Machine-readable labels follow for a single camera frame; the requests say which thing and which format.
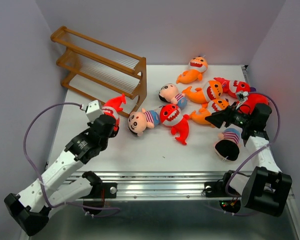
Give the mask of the red shark plush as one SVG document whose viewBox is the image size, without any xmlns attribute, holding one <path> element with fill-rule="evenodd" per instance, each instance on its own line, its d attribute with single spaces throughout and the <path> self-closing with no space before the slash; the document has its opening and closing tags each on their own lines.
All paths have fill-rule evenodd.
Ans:
<svg viewBox="0 0 300 240">
<path fill-rule="evenodd" d="M 214 77 L 213 79 L 221 84 L 224 93 L 233 98 L 236 98 L 236 93 L 240 91 L 251 91 L 250 85 L 244 81 L 228 80 L 222 77 Z"/>
<path fill-rule="evenodd" d="M 164 105 L 160 109 L 159 119 L 160 123 L 170 128 L 170 133 L 175 136 L 175 140 L 182 145 L 187 145 L 187 138 L 189 136 L 190 127 L 187 114 L 182 114 L 181 109 L 173 103 Z"/>
<path fill-rule="evenodd" d="M 256 104 L 266 104 L 269 105 L 268 99 L 257 93 L 252 93 L 247 97 L 247 100 L 239 107 L 239 111 L 244 114 L 251 114 L 256 106 Z"/>
<path fill-rule="evenodd" d="M 123 108 L 121 107 L 122 104 L 126 104 L 126 96 L 124 93 L 120 96 L 111 98 L 102 107 L 102 112 L 105 115 L 115 118 L 117 126 L 120 124 L 119 113 L 123 111 Z"/>
</svg>

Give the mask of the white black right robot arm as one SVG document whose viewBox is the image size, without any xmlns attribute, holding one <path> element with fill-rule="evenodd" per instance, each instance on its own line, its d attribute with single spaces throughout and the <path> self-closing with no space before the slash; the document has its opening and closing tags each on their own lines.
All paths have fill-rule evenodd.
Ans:
<svg viewBox="0 0 300 240">
<path fill-rule="evenodd" d="M 241 138 L 250 152 L 230 177 L 220 182 L 221 192 L 239 197 L 242 207 L 279 217 L 293 181 L 277 166 L 271 152 L 272 142 L 265 130 L 271 113 L 271 107 L 265 103 L 256 104 L 251 114 L 241 112 L 234 103 L 206 120 L 217 128 L 230 125 L 241 128 Z"/>
</svg>

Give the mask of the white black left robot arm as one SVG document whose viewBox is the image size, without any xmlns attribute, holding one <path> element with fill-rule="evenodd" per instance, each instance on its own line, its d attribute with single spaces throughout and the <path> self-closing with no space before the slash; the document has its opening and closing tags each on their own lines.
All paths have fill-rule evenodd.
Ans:
<svg viewBox="0 0 300 240">
<path fill-rule="evenodd" d="M 105 196 L 108 187 L 92 171 L 84 172 L 67 186 L 62 184 L 107 148 L 108 140 L 116 135 L 115 124 L 116 119 L 107 114 L 89 122 L 88 128 L 75 136 L 33 183 L 19 193 L 9 193 L 5 197 L 9 214 L 29 237 L 47 225 L 53 209 L 73 205 L 82 197 Z"/>
</svg>

